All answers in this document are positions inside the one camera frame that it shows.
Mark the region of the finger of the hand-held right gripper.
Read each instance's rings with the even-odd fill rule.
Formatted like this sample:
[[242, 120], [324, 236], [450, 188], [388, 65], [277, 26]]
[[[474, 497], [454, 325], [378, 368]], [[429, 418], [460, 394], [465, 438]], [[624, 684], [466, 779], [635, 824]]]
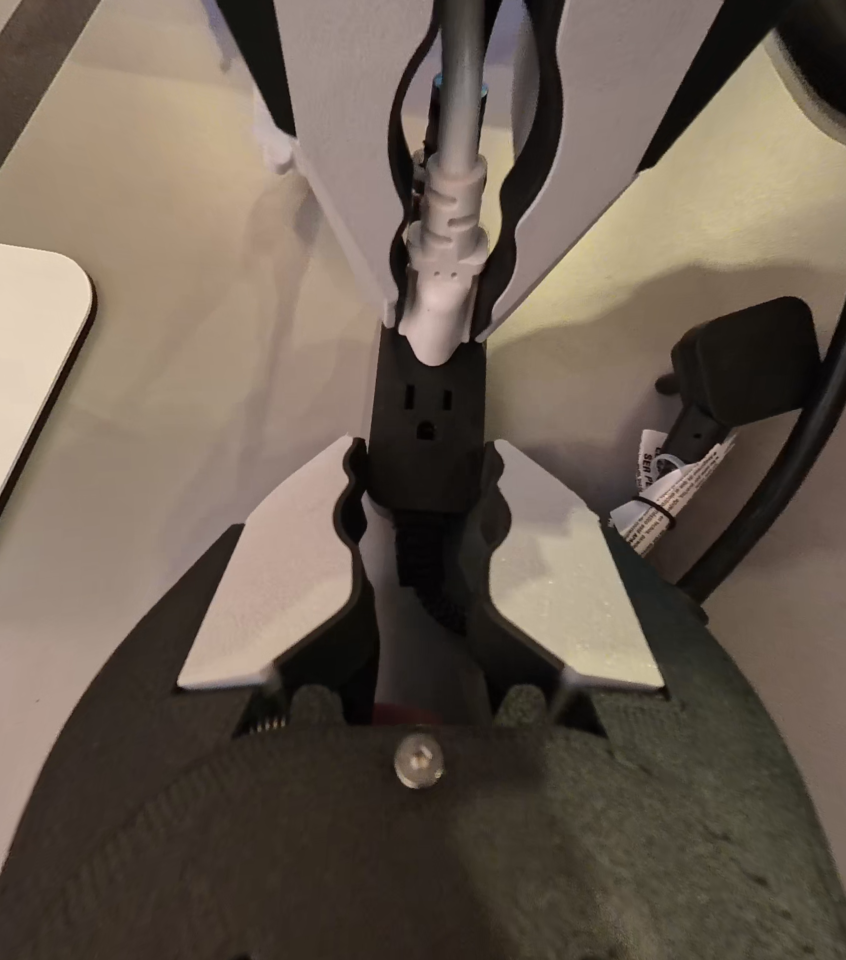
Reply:
[[529, 2], [533, 124], [478, 285], [485, 341], [633, 182], [702, 45], [701, 2]]
[[261, 2], [288, 110], [273, 119], [360, 282], [392, 329], [405, 295], [413, 166], [402, 126], [408, 82], [428, 52], [435, 3]]

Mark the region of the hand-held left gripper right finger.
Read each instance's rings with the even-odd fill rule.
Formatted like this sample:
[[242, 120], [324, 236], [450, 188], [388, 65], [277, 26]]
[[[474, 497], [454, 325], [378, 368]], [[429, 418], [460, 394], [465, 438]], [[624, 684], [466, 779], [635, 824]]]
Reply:
[[506, 440], [484, 448], [466, 590], [466, 648], [494, 713], [516, 687], [557, 722], [581, 722], [597, 690], [664, 693], [597, 515]]

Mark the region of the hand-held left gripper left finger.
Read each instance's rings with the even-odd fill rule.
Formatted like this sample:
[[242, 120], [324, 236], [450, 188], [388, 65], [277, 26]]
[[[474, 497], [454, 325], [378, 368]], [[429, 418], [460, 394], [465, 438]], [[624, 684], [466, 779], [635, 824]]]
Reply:
[[290, 699], [336, 693], [351, 724], [372, 721], [379, 673], [376, 598], [359, 543], [367, 446], [330, 444], [242, 525], [177, 678], [183, 690], [263, 688]]

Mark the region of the white power plug with cord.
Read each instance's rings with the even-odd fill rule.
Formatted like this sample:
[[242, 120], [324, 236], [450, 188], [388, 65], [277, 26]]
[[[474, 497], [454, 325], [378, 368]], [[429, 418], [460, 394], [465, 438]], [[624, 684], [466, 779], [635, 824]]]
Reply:
[[407, 234], [411, 271], [399, 331], [416, 358], [446, 364], [470, 337], [475, 291], [489, 252], [480, 224], [487, 165], [479, 153], [485, 3], [444, 2], [436, 151], [420, 218]]

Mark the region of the black power strip socket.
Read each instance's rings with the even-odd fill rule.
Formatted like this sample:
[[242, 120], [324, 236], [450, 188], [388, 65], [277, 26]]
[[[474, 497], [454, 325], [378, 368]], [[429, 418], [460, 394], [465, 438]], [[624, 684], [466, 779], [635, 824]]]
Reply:
[[484, 449], [486, 352], [465, 342], [428, 366], [383, 328], [368, 438], [370, 497], [396, 512], [464, 514], [475, 504]]

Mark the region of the black wall plug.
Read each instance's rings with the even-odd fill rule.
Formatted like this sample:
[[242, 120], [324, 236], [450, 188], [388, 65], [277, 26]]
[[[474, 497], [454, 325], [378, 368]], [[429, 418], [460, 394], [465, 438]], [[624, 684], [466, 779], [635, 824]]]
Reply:
[[662, 445], [694, 464], [741, 426], [807, 403], [821, 360], [810, 307], [781, 296], [687, 331], [670, 352], [672, 372], [657, 380], [681, 410]]

